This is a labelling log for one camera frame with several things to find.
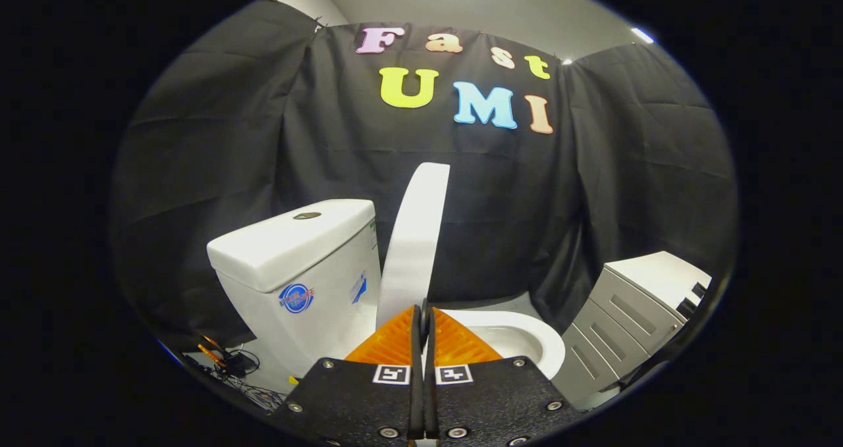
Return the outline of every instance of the white toilet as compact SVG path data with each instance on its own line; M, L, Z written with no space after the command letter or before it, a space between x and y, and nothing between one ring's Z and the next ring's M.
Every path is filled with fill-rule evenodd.
M381 280L374 204L327 200L211 241L208 258L252 332L293 376L344 358L385 321L427 297L448 166L413 175ZM443 310L503 357L529 357L548 378L565 358L560 335L529 315Z

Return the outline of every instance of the drawer handle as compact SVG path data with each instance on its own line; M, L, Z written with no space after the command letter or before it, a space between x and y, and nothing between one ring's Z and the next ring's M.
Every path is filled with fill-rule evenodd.
M580 363L582 363L582 366L585 367L585 370L588 372L588 375L591 376L591 379L597 380L597 376L594 374L594 366L588 363L588 359L584 356L584 354L582 354L582 352L579 350L579 347L574 345L571 347L571 351L575 355L577 355L577 358L579 358Z
M639 313L637 310L633 309L630 304L624 302L623 300L620 300L618 296L613 295L612 298L609 299L609 302L611 302L615 307L617 307L618 310L626 314L626 316L632 319L633 322L638 324L638 326L641 327L641 329L644 330L647 335L653 335L653 333L656 333L656 326L654 326L653 323L648 321L647 317L644 317L644 315Z
M603 331L603 329L601 329L597 324L591 325L591 331L593 331L594 335L600 339L600 342L605 343L606 347L609 347L609 351L618 358L618 361L624 361L626 353L618 347L618 344L615 343L614 340L609 338L609 334Z

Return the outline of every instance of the toilet tank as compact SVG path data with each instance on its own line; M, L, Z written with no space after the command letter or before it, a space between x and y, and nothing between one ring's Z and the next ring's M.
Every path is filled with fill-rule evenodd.
M207 252L240 317L293 376L320 357L346 357L374 333L371 201L320 201L224 234Z

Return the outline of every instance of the cabinet drawer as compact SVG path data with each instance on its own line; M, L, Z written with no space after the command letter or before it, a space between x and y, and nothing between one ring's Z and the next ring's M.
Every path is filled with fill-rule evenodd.
M577 404L618 380L609 363L577 327L568 327L562 341L565 361L554 384L567 401Z
M582 306L574 326L621 378L650 357L632 335L591 300L586 300Z
M603 269L588 297L650 355L659 351L683 324L665 306L608 269Z

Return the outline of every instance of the black curtain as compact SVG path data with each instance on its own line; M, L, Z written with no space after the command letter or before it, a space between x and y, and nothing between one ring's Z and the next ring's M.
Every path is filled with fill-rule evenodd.
M259 0L184 52L150 90L115 168L112 240L127 297L159 336L193 348L201 330L251 339L205 254L208 241L315 201L374 201L383 262L410 175L451 165L431 302L530 291L548 323L573 320L603 262L668 250L715 278L736 231L737 192L717 117L655 45L625 45L569 66L470 30L313 20ZM404 30L358 53L364 29ZM460 39L430 51L428 36ZM499 47L514 67L491 58ZM524 57L539 57L540 78ZM433 69L433 98L381 98L383 67L403 92ZM454 82L512 91L515 129L454 120ZM551 133L531 129L525 95L546 100Z

